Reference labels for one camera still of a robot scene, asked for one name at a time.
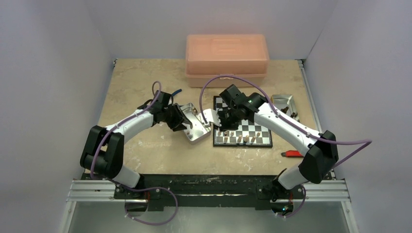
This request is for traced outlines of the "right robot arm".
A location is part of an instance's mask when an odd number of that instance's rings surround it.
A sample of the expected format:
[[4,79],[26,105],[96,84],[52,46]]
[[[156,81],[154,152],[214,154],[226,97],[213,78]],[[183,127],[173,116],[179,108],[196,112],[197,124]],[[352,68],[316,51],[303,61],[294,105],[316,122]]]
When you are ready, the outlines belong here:
[[221,131],[233,129],[242,120],[263,126],[290,143],[303,160],[282,171],[271,184],[273,198],[286,198],[292,189],[306,182],[320,183],[337,163],[336,136],[307,128],[274,107],[267,97],[252,93],[247,96],[235,85],[226,88],[220,98],[226,107],[218,112]]

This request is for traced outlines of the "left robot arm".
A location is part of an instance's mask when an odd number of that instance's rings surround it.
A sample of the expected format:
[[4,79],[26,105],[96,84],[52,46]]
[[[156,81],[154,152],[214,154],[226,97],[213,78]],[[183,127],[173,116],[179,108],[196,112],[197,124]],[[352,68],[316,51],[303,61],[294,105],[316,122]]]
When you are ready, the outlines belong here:
[[145,185],[139,182],[139,173],[124,165],[124,145],[140,132],[161,122],[174,132],[190,128],[192,123],[172,100],[172,94],[156,91],[153,99],[147,100],[125,119],[106,127],[92,127],[80,166],[90,171],[91,178],[100,175],[111,179],[125,185],[126,193],[132,198],[142,197]]

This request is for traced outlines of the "light wooden chess pawn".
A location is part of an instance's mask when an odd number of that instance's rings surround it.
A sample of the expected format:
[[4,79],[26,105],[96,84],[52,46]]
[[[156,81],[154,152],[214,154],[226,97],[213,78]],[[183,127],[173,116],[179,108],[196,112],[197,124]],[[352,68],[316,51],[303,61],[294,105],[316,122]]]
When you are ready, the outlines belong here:
[[248,136],[248,135],[245,136],[245,137],[243,138],[243,141],[244,141],[244,143],[247,143],[247,142],[249,141],[249,136]]

